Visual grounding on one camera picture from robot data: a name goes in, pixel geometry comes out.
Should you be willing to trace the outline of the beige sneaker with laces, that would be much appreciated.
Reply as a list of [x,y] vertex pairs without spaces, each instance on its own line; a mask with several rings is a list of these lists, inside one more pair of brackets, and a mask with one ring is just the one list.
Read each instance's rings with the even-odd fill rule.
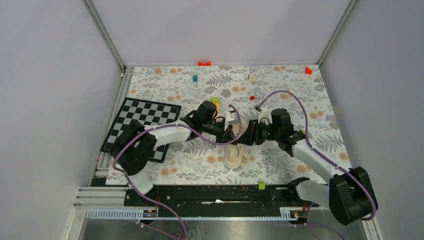
[[[238,133],[242,135],[246,131],[247,126],[247,122],[242,118],[239,123],[232,125],[233,135],[235,137]],[[241,143],[229,144],[226,145],[224,150],[223,163],[229,169],[236,169],[241,165],[244,157],[244,147]]]

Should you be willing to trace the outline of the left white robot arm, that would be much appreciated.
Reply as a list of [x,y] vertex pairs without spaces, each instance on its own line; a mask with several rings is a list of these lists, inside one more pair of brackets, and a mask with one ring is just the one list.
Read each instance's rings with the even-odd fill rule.
[[205,100],[196,110],[171,123],[142,125],[132,120],[110,147],[112,167],[123,173],[130,187],[136,191],[136,199],[144,206],[155,200],[154,184],[145,170],[154,150],[175,142],[187,142],[195,138],[208,141],[202,134],[215,136],[209,143],[216,146],[234,144],[234,134],[228,117],[219,117],[216,104]]

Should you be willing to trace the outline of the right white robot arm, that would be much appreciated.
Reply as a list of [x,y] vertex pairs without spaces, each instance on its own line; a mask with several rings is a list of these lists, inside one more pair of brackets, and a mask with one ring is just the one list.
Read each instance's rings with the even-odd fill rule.
[[299,206],[304,201],[318,204],[329,209],[343,225],[376,214],[378,202],[367,171],[360,166],[344,169],[314,148],[304,132],[294,129],[286,109],[278,108],[270,112],[270,117],[242,123],[238,131],[237,143],[259,146],[276,142],[282,151],[311,167],[325,181],[314,183],[307,177],[291,181],[292,189],[286,193],[291,205]]

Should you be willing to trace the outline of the floral patterned table mat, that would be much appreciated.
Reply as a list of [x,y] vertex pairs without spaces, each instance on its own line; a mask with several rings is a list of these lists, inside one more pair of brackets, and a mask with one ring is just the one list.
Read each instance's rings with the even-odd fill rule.
[[[285,108],[296,130],[308,128],[309,140],[345,169],[351,166],[320,68],[305,65],[133,66],[128,68],[127,96],[181,106],[185,116],[211,97],[220,99],[219,113],[234,105],[248,121],[258,117],[255,106]],[[172,143],[162,163],[145,169],[155,185],[285,184],[300,177],[321,183],[305,163],[281,151],[275,142],[244,147],[237,168],[227,168],[224,147],[196,138]]]

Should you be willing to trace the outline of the black white checkerboard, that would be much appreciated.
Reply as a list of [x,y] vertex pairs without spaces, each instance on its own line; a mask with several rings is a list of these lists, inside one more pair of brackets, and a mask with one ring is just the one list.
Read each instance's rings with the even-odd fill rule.
[[[121,134],[128,128],[132,128],[132,121],[138,121],[143,126],[170,124],[178,119],[181,108],[180,105],[126,97],[112,122],[100,151],[109,153],[114,148],[115,143],[119,141]],[[133,143],[124,152],[122,158],[130,156],[146,157],[151,162],[164,162],[169,148],[168,144],[137,151],[136,148],[139,143],[139,141]]]

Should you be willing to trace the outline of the orange arch block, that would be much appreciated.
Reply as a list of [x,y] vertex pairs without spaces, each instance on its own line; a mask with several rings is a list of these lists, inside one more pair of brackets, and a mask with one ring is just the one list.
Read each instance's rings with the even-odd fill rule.
[[206,67],[206,66],[211,66],[212,65],[212,62],[211,61],[198,61],[197,62],[197,65],[198,66],[200,66],[200,67]]

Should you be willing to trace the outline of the lime green cube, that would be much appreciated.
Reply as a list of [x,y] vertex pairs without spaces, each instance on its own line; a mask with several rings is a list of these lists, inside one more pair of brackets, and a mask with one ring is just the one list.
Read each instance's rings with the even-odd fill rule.
[[266,189],[266,183],[262,180],[257,182],[257,187],[259,190],[265,190]]

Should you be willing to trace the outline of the red wedge block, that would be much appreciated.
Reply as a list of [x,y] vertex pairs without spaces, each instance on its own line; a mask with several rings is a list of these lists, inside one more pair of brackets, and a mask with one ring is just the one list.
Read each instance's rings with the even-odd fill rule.
[[305,67],[304,73],[307,74],[307,75],[311,75],[313,73],[313,71],[309,67]]

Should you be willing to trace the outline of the yellow triangular toy frame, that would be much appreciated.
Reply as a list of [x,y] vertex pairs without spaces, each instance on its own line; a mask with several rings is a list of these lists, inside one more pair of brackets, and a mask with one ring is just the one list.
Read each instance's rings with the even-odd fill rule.
[[219,103],[217,103],[217,102],[213,102],[214,103],[214,105],[215,105],[215,107],[216,107],[216,111],[218,112],[219,111]]

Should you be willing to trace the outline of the green block on frame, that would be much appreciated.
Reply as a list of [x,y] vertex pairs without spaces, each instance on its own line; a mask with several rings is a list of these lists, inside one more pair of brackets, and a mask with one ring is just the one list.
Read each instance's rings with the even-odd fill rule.
[[220,99],[219,98],[217,98],[217,97],[211,97],[210,99],[209,99],[210,101],[212,101],[212,102],[214,102],[214,103],[220,103]]

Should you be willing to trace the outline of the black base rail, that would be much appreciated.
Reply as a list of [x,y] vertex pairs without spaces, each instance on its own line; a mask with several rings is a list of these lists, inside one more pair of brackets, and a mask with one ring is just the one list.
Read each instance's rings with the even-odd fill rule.
[[199,211],[217,209],[273,209],[294,210],[298,218],[303,218],[310,202],[298,198],[288,185],[266,185],[259,190],[257,185],[155,185],[145,197],[135,190],[127,189],[123,205],[125,207],[145,207],[156,211],[168,210]]

